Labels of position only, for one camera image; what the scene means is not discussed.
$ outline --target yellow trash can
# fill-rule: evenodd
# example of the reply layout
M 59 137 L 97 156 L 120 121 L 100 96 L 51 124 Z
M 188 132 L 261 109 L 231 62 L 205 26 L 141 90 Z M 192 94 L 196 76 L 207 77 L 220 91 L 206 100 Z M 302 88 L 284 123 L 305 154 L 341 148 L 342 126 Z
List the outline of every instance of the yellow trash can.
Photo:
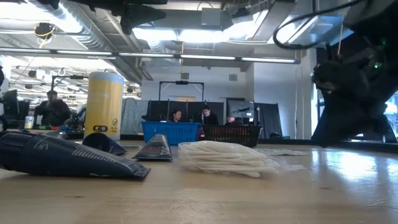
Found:
M 85 137 L 104 133 L 120 140 L 124 78 L 115 73 L 92 72 L 88 79 Z

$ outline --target blue plastic bin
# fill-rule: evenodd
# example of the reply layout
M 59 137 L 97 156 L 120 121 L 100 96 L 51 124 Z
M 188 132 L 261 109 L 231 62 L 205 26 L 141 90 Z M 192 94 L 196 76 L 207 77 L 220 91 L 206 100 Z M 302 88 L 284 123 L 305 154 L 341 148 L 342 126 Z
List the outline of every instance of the blue plastic bin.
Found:
M 202 128 L 200 123 L 171 123 L 171 122 L 142 122 L 145 143 L 155 134 L 165 134 L 169 144 L 176 146 L 181 142 L 193 142 L 199 140 Z

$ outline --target table surface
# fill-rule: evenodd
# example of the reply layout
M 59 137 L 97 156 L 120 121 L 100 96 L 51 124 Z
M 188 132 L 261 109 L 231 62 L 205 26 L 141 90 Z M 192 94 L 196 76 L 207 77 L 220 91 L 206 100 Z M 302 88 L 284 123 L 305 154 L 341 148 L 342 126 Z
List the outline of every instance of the table surface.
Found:
M 143 181 L 0 170 L 0 223 L 398 223 L 397 155 L 258 147 L 307 152 L 281 157 L 307 170 L 253 179 L 186 171 L 178 160 L 142 162 L 152 168 Z

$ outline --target black wire basket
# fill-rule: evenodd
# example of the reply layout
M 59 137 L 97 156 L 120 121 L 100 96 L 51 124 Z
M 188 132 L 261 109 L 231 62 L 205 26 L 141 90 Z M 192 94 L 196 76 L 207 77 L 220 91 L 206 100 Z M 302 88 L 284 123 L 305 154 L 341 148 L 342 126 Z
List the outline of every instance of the black wire basket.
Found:
M 203 125 L 205 140 L 241 144 L 256 147 L 261 126 Z

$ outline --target man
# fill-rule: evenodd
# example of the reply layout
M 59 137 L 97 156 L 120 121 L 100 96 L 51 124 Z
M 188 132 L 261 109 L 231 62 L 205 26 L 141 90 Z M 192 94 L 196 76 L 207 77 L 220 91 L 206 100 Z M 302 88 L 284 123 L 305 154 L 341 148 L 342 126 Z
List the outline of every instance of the man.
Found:
M 218 125 L 217 115 L 211 112 L 210 107 L 208 105 L 203 106 L 203 123 L 210 125 Z
M 237 124 L 235 123 L 235 118 L 232 116 L 229 116 L 225 126 L 232 126 L 232 125 L 237 125 Z
M 68 105 L 62 100 L 58 99 L 56 91 L 49 91 L 47 93 L 49 100 L 43 101 L 35 109 L 35 117 L 43 115 L 42 125 L 61 126 L 70 118 L 70 110 Z

